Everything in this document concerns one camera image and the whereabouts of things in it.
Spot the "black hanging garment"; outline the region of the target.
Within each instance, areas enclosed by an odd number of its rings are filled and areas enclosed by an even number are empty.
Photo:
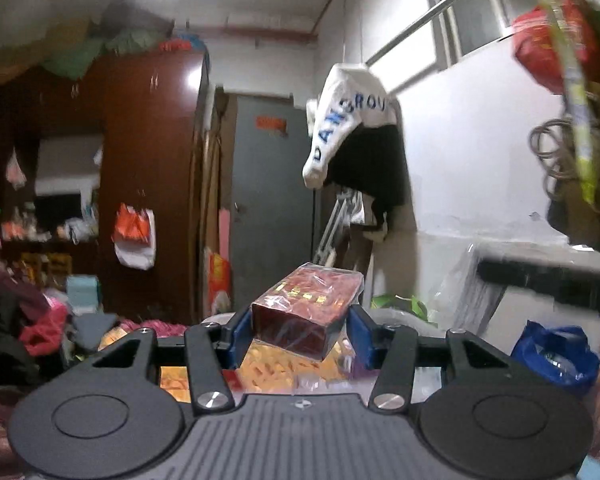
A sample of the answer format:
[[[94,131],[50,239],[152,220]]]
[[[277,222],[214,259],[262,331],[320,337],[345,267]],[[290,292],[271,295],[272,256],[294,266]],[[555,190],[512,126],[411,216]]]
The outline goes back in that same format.
[[[350,188],[370,198],[375,224],[364,236],[382,242],[393,211],[410,198],[403,136],[397,125],[358,125],[342,142],[327,168],[326,184]]]

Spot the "dark red wooden wardrobe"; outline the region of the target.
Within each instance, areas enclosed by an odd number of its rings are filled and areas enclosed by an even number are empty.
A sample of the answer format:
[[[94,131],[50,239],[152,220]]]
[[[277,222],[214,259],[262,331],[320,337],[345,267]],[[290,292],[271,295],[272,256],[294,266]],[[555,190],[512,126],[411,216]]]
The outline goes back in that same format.
[[[97,275],[104,307],[139,321],[189,324],[196,312],[202,115],[208,68],[200,51],[107,54],[73,81],[42,67],[0,86],[0,206],[11,154],[30,167],[44,136],[102,135]],[[155,214],[154,266],[114,254],[121,205]]]

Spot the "red hanging bag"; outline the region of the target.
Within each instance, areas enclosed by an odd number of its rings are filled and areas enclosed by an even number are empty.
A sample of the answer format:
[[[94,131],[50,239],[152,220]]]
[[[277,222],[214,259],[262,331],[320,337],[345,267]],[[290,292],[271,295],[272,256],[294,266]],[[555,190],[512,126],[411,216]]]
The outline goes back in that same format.
[[[600,35],[592,25],[584,0],[558,0],[562,4],[569,36],[587,82],[600,82]],[[516,60],[532,78],[554,94],[564,93],[562,69],[550,36],[550,25],[540,6],[513,22],[513,51]]]

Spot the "yellow orange cloth pile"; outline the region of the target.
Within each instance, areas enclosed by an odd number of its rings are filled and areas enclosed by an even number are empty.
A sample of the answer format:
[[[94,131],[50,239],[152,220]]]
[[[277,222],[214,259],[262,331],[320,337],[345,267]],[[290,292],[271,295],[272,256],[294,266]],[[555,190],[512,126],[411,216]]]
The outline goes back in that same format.
[[[185,325],[152,320],[143,325],[124,321],[102,336],[98,350],[140,328],[151,328],[159,338],[184,335]],[[317,391],[318,388],[350,382],[354,351],[341,336],[323,361],[314,361],[255,341],[250,344],[242,365],[237,370],[224,370],[223,375],[234,393],[285,393]],[[185,366],[160,368],[160,387],[182,403],[190,403],[188,375]]]

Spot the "white jacket with blue letters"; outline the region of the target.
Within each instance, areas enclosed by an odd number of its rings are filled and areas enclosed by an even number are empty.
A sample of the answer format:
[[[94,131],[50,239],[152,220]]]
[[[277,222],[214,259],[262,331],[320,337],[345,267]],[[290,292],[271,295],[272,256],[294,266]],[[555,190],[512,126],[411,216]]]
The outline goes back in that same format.
[[[306,187],[323,186],[329,162],[356,128],[397,124],[387,91],[364,64],[332,66],[310,128],[311,151],[302,169]]]

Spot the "blue plastic bag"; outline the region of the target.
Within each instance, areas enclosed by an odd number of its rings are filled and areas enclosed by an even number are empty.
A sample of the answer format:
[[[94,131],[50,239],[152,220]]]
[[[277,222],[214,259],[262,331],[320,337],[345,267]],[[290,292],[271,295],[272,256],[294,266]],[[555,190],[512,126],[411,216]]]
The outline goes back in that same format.
[[[600,358],[579,326],[546,328],[528,321],[510,356],[578,398],[594,387]]]

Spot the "red clothing pile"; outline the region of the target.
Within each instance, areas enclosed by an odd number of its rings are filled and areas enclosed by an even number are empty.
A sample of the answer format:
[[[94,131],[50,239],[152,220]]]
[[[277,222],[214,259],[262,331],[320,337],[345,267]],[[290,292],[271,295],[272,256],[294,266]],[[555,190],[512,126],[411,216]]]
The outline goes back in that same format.
[[[0,334],[23,344],[30,356],[48,356],[60,348],[67,321],[65,304],[0,269]]]

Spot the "red rectangular box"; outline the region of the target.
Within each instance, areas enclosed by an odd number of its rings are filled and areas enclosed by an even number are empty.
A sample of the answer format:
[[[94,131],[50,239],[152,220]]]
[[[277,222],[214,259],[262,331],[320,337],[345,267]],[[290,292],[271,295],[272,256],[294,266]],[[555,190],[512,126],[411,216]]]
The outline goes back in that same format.
[[[253,337],[323,361],[363,288],[363,274],[358,271],[302,264],[253,301]]]

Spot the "teal small box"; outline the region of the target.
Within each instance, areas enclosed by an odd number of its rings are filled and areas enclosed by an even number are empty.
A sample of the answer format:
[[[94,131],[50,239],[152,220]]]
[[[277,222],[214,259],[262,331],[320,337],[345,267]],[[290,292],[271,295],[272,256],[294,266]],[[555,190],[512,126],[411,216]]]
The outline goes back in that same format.
[[[99,280],[95,275],[69,275],[66,287],[68,305],[74,315],[99,311]]]

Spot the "grey metal door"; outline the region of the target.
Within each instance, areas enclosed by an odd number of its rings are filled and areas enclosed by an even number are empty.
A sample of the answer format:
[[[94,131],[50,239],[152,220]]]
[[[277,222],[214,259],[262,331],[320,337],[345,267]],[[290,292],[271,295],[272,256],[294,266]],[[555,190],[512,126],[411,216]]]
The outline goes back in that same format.
[[[306,112],[240,96],[230,187],[230,266],[236,308],[312,259],[314,194],[302,167]]]

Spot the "red white plastic bag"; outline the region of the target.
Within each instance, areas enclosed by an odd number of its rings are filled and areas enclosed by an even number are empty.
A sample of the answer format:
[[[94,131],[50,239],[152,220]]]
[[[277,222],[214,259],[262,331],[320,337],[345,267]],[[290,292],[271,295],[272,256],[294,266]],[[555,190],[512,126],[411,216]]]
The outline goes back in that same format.
[[[151,269],[157,252],[154,212],[121,204],[114,222],[112,242],[122,266],[141,271]]]

